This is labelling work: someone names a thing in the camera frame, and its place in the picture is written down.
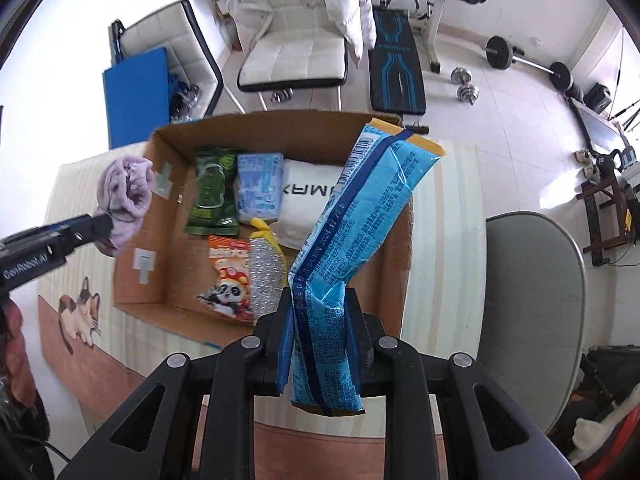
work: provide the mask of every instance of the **blue package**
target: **blue package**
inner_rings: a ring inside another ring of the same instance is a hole
[[[289,271],[295,320],[292,403],[327,416],[362,412],[344,329],[346,283],[373,256],[415,186],[444,155],[434,142],[373,119]]]
[[[251,218],[273,222],[280,215],[282,200],[281,153],[247,153],[238,155],[238,219],[243,224]]]

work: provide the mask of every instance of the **person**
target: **person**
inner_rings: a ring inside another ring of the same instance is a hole
[[[19,420],[19,431],[11,431],[13,428],[7,428],[2,418],[0,418],[0,425],[14,445],[25,468],[30,470],[38,480],[54,480],[49,454],[45,446],[37,442],[46,442],[49,439],[50,427],[26,352],[22,334],[22,313],[18,306],[9,300],[4,306],[4,314],[8,332],[4,348],[4,364],[9,391],[14,402],[24,409]]]

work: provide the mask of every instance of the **cardboard box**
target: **cardboard box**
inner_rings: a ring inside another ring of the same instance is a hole
[[[114,303],[145,322],[220,347],[251,333],[251,326],[221,319],[196,299],[214,282],[215,273],[206,237],[183,231],[196,191],[194,148],[281,152],[286,158],[313,164],[343,165],[373,116],[400,124],[397,116],[385,114],[281,110],[171,124],[153,133],[145,156],[170,185],[166,193],[154,193],[142,229],[117,259]],[[409,204],[382,247],[350,282],[363,311],[378,316],[387,333],[395,336],[399,336],[406,294],[411,232]],[[140,254],[153,261],[146,278],[142,276],[146,272],[137,270]],[[293,256],[288,253],[287,259]]]

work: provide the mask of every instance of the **white chair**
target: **white chair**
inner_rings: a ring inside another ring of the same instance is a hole
[[[580,367],[584,263],[548,217],[519,211],[486,222],[486,295],[478,362],[547,433]]]
[[[336,88],[347,81],[347,47],[340,30],[329,20],[324,2],[305,7],[301,0],[267,0],[273,19],[249,52],[238,74],[242,92]]]
[[[119,45],[124,57],[164,46],[169,72],[184,83],[200,87],[191,119],[210,116],[223,90],[238,111],[244,114],[244,108],[222,81],[220,67],[211,55],[188,0],[169,4],[127,28],[115,22],[111,30],[114,28],[118,29],[114,43]]]

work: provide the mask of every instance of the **tiled floor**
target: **tiled floor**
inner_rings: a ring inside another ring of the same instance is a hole
[[[584,147],[582,134],[548,76],[526,65],[494,70],[482,50],[456,38],[440,36],[436,51],[442,65],[439,75],[423,72],[427,113],[419,118],[433,139],[472,144],[478,150],[482,202],[487,217],[513,210],[540,211],[569,231],[578,246],[588,245],[584,206],[575,200],[581,179],[573,151]],[[233,53],[223,77],[247,110],[259,110],[254,94],[238,91],[236,80],[243,54]],[[428,66],[423,60],[422,66]],[[456,99],[457,87],[449,80],[456,66],[472,71],[480,95],[472,107]],[[335,89],[295,91],[291,101],[277,108],[336,109]],[[342,87],[342,109],[369,111],[368,62],[360,68],[350,62]],[[235,112],[223,94],[217,113]],[[405,121],[414,118],[405,117]],[[614,301],[609,267],[593,268],[587,258],[588,312],[585,347],[607,342]]]

